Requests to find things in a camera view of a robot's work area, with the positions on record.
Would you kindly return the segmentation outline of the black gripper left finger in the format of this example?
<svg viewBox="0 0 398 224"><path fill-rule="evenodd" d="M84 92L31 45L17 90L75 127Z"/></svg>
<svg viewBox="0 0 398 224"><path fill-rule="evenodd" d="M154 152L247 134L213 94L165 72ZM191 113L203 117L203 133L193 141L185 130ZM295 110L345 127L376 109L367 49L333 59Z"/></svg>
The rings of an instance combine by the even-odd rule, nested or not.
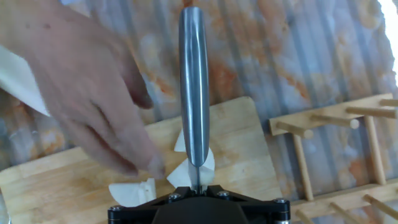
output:
<svg viewBox="0 0 398 224"><path fill-rule="evenodd" d="M160 208L196 195L197 193L190 187L178 187L170 194L161 196L137 207L115 205L108 208L108 224L152 221Z"/></svg>

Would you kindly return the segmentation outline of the person's bare right hand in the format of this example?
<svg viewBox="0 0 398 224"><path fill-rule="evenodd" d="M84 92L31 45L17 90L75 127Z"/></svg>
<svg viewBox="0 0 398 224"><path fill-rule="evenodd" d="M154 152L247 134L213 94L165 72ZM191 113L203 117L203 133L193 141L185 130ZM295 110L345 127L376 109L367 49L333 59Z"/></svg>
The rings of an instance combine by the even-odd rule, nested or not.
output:
<svg viewBox="0 0 398 224"><path fill-rule="evenodd" d="M50 115L94 160L164 177L140 109L153 102L116 34L58 1L1 1L1 45L22 57Z"/></svg>

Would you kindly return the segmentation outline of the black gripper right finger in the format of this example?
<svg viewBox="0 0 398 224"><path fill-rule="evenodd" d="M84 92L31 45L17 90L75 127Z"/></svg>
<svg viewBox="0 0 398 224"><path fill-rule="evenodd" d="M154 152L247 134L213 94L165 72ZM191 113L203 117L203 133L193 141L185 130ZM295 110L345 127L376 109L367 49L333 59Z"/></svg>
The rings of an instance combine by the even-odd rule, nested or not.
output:
<svg viewBox="0 0 398 224"><path fill-rule="evenodd" d="M205 215L215 223L290 223L290 202L283 198L259 200L225 190L219 185L202 188Z"/></svg>

